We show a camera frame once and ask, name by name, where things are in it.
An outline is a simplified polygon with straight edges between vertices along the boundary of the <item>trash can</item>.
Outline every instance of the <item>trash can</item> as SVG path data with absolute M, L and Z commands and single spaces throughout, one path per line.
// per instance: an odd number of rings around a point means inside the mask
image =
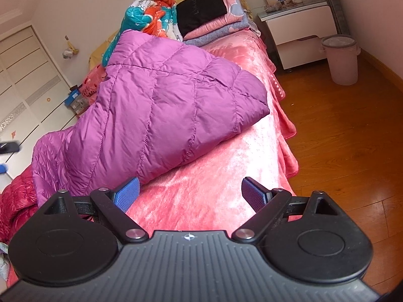
M 332 80 L 339 85 L 353 85 L 358 80 L 357 55 L 361 49 L 348 35 L 331 35 L 322 39 Z

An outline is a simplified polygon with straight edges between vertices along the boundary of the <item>nightstand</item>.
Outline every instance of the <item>nightstand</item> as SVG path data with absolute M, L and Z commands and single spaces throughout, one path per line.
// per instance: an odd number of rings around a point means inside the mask
M 325 1 L 294 4 L 258 16 L 273 36 L 284 69 L 325 59 L 321 39 L 337 34 L 332 11 Z

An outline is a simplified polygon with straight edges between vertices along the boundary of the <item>nightstand drawer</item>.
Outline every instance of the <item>nightstand drawer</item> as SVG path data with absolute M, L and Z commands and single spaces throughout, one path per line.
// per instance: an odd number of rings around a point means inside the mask
M 309 40 L 295 40 L 280 44 L 277 46 L 277 51 L 284 69 L 289 69 L 326 58 L 326 54 L 321 48 L 321 39 L 313 37 Z
M 315 35 L 337 34 L 329 6 L 303 10 L 266 21 L 276 45 Z

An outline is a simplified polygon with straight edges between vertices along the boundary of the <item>white wardrobe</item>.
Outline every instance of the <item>white wardrobe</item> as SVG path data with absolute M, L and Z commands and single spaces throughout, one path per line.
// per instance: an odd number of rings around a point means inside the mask
M 20 152 L 0 155 L 9 178 L 31 163 L 39 138 L 75 124 L 74 112 L 63 103 L 69 91 L 31 27 L 0 41 L 0 142 L 21 143 Z M 1 192 L 7 176 L 0 177 Z

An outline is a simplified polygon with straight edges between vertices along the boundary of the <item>logo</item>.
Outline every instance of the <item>logo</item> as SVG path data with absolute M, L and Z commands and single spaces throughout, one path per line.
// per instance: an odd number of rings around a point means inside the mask
M 186 234 L 183 238 L 190 242 L 190 241 L 194 240 L 195 238 L 197 238 L 197 236 L 194 236 L 193 234 L 189 233 L 189 234 Z

